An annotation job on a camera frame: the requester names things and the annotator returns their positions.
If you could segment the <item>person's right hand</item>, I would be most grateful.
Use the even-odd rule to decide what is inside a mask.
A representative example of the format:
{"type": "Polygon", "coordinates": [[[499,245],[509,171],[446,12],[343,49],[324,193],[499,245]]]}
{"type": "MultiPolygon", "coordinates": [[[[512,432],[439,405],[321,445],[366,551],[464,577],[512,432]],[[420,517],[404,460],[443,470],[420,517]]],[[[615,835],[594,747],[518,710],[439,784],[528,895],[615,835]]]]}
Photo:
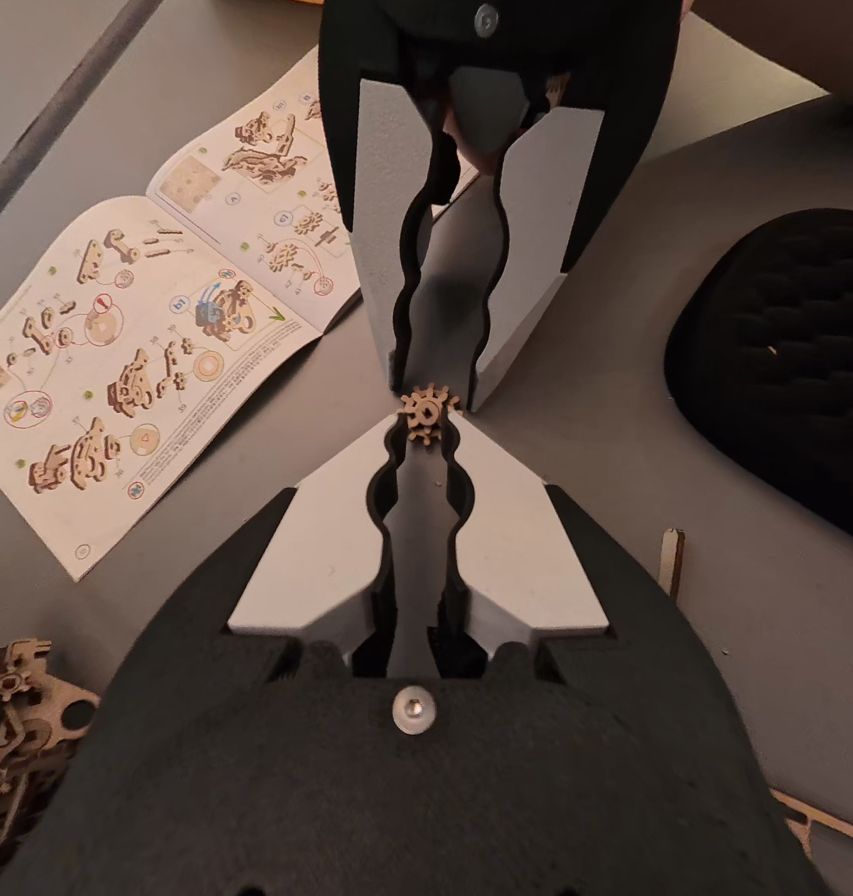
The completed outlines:
{"type": "Polygon", "coordinates": [[[472,165],[478,173],[486,176],[494,176],[503,158],[505,146],[494,151],[478,151],[467,143],[454,115],[454,110],[449,107],[444,119],[443,131],[449,134],[455,141],[457,150],[463,158],[472,165]]]}

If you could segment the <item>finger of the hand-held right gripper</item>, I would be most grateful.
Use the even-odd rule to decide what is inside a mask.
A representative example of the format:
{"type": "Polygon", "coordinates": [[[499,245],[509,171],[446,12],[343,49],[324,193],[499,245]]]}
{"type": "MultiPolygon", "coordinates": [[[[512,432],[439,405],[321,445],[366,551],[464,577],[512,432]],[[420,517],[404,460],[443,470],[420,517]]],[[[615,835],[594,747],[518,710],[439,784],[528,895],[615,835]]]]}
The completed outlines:
{"type": "Polygon", "coordinates": [[[408,307],[420,280],[417,239],[432,152],[430,127],[405,88],[362,79],[350,240],[391,390],[401,387],[410,347],[408,307]]]}
{"type": "Polygon", "coordinates": [[[508,251],[488,296],[476,409],[499,386],[566,277],[564,256],[602,121],[600,110],[557,106],[504,155],[499,199],[508,251]]]}

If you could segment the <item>wooden gear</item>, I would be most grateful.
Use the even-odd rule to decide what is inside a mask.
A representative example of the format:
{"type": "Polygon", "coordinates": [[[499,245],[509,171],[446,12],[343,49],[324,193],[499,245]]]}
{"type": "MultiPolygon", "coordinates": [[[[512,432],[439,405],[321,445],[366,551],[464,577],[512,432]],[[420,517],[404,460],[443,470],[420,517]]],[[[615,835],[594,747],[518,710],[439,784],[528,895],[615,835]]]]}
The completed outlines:
{"type": "Polygon", "coordinates": [[[450,387],[430,383],[424,389],[414,387],[409,395],[401,397],[401,408],[408,425],[408,441],[420,441],[424,446],[442,440],[442,418],[444,413],[456,412],[463,415],[459,406],[460,398],[452,396],[450,387]]]}

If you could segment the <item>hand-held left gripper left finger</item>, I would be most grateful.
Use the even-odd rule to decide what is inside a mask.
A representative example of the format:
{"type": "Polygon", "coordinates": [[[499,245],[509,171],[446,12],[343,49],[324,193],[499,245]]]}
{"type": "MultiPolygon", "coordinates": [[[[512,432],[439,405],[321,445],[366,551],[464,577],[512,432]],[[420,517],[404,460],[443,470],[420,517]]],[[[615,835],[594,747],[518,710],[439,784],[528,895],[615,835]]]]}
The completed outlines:
{"type": "Polygon", "coordinates": [[[228,626],[243,635],[366,639],[384,535],[366,495],[390,459],[392,413],[298,484],[228,626]]]}

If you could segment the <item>laser-cut wooden parts sheet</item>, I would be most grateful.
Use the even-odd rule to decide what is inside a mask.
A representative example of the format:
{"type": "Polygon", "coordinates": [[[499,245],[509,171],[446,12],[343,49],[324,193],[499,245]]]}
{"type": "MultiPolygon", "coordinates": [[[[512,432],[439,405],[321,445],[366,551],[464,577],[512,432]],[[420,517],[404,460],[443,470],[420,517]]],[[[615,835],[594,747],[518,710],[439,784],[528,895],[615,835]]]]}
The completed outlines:
{"type": "Polygon", "coordinates": [[[779,803],[781,817],[800,843],[805,856],[815,864],[813,829],[816,826],[853,840],[853,823],[795,798],[781,790],[769,790],[779,803]]]}

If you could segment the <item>thin wooden strip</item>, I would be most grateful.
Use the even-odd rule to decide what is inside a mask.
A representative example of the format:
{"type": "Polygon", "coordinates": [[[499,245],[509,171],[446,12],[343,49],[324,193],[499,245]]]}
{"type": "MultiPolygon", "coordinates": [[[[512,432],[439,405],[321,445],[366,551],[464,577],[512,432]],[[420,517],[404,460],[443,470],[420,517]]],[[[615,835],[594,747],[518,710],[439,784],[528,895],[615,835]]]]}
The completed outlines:
{"type": "Polygon", "coordinates": [[[678,601],[684,552],[685,532],[667,529],[660,545],[657,583],[674,601],[678,601]]]}

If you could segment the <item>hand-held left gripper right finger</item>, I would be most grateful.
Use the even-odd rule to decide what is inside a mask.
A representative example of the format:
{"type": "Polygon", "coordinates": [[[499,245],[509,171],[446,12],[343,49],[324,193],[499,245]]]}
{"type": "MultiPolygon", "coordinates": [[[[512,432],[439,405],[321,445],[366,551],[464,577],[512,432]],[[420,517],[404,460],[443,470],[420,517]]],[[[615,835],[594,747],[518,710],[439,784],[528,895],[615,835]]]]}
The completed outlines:
{"type": "Polygon", "coordinates": [[[455,535],[470,637],[599,635],[608,617],[540,477],[454,412],[453,461],[473,491],[455,535]]]}

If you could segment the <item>illustrated instruction booklet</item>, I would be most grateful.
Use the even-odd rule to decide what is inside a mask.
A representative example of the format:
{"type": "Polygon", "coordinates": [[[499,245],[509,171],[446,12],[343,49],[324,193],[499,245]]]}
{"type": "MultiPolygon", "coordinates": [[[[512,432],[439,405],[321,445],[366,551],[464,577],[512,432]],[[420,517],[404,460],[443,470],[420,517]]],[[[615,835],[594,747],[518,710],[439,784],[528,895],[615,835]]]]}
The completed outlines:
{"type": "Polygon", "coordinates": [[[0,310],[1,491],[79,581],[358,288],[313,48],[0,310]]]}

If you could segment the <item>person's right forearm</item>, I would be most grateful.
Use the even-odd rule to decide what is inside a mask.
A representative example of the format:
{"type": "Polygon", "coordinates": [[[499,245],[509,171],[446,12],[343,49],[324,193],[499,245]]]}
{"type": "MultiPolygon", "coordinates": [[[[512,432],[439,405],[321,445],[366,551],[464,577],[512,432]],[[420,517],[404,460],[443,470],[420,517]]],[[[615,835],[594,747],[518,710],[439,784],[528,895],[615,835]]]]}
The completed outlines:
{"type": "Polygon", "coordinates": [[[853,1],[696,1],[691,8],[746,48],[853,101],[853,1]]]}

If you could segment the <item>partly built wooden model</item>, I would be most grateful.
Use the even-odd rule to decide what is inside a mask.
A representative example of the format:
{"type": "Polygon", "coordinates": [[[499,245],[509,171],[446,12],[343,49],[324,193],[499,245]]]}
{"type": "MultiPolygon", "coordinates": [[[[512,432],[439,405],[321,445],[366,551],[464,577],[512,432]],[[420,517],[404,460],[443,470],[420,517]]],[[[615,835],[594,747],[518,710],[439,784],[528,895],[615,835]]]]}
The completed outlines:
{"type": "Polygon", "coordinates": [[[100,697],[49,673],[51,641],[0,648],[0,848],[61,781],[100,697]]]}

